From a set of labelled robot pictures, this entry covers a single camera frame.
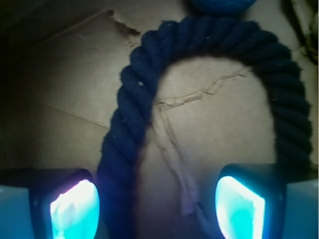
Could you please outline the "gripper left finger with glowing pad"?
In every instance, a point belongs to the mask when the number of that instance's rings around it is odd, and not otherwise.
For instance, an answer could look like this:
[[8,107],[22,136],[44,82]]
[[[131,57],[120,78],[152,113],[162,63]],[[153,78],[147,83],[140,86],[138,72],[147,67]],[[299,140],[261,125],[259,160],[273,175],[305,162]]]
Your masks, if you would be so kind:
[[1,169],[2,239],[93,239],[100,199],[86,169]]

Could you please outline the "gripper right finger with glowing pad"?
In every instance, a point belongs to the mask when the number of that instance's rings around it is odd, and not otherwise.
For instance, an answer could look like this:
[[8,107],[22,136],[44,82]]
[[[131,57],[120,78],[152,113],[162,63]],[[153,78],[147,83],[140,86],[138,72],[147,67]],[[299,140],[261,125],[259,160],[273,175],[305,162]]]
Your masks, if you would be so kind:
[[319,180],[312,165],[228,164],[215,190],[226,239],[317,239]]

